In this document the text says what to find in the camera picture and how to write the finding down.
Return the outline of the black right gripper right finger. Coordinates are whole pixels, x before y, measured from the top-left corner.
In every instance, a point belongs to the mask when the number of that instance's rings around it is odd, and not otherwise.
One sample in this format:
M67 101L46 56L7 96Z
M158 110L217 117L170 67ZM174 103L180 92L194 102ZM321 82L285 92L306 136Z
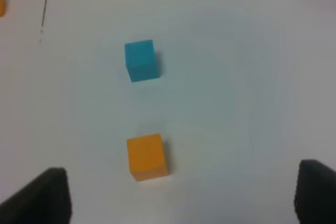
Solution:
M302 160L293 204L299 223L335 223L335 171L318 160Z

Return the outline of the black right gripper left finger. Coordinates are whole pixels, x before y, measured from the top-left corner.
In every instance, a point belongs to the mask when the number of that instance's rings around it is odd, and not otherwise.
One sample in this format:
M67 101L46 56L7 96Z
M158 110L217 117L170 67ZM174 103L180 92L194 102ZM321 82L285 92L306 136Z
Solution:
M1 223L70 223L67 171L52 167L1 203Z

